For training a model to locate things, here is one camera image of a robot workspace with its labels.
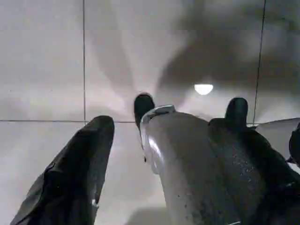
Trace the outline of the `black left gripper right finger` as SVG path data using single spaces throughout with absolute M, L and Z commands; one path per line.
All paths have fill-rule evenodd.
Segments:
M 300 223 L 300 176 L 261 134 L 217 118 L 209 142 L 242 224 Z

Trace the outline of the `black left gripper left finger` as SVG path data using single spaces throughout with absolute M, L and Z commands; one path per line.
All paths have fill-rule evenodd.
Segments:
M 79 129 L 32 184 L 11 224 L 94 224 L 114 130 L 105 115 Z

